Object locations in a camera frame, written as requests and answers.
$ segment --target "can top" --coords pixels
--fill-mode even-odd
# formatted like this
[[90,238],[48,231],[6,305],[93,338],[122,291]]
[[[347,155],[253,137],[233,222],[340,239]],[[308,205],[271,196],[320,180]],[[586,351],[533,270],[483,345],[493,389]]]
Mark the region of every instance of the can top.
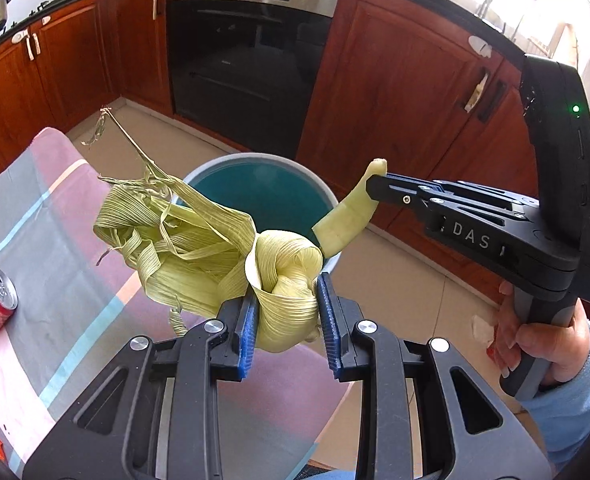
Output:
[[0,270],[0,303],[8,310],[17,308],[17,291],[12,281]]

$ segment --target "striped tablecloth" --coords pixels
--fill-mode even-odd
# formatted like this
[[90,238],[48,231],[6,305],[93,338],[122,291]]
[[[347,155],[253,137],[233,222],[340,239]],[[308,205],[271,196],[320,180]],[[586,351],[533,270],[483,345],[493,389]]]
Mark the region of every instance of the striped tablecloth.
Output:
[[[19,297],[0,332],[0,439],[19,476],[55,421],[131,337],[173,337],[168,308],[145,296],[121,255],[95,265],[106,247],[92,224],[107,192],[52,128],[0,175],[0,269]],[[345,393],[325,360],[304,346],[257,351],[248,379],[219,383],[225,480],[293,478]]]

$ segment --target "gripper handle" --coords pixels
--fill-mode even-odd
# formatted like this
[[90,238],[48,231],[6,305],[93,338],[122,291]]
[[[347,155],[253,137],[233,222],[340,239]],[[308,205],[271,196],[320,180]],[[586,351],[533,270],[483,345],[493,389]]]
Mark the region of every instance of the gripper handle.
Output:
[[[515,288],[515,314],[522,323],[546,323],[569,326],[578,297],[566,294],[559,301],[542,301]],[[517,400],[533,399],[544,379],[550,362],[535,358],[522,350],[522,360],[508,377],[500,378],[499,384],[508,395]]]

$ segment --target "tile floor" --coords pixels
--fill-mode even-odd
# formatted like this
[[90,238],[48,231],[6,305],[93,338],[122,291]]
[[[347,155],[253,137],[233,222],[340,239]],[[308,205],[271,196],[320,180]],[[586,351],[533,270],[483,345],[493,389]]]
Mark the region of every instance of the tile floor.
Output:
[[[113,104],[113,111],[140,147],[165,171],[177,176],[185,176],[204,162],[234,151],[212,139],[205,142],[203,139],[208,137],[201,132],[123,99]],[[105,176],[139,178],[142,163],[112,121],[108,121],[100,142],[90,147],[81,144],[91,136],[95,120],[95,116],[89,118],[68,133],[75,147]],[[400,337],[418,342],[425,342],[432,336],[447,338],[501,393],[498,370],[486,356],[485,345],[473,338],[472,329],[474,316],[478,316],[478,322],[491,324],[495,309],[445,274],[366,230],[343,251],[333,273],[333,284],[339,295],[358,301],[366,317],[385,325]],[[312,347],[323,354],[320,340]],[[512,411],[521,412],[514,399],[501,396]],[[413,456],[417,475],[421,472],[421,455],[414,400],[413,390],[409,388],[416,429]],[[326,428],[313,460],[333,468],[355,468],[360,402],[361,388],[355,384]],[[520,413],[519,418],[529,431],[536,433],[528,414]]]

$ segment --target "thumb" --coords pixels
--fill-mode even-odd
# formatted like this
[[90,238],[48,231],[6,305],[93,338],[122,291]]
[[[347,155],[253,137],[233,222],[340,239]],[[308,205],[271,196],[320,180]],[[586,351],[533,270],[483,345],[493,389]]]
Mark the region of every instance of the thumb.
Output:
[[552,363],[564,363],[576,351],[574,331],[542,323],[524,324],[515,334],[515,342],[528,355]]

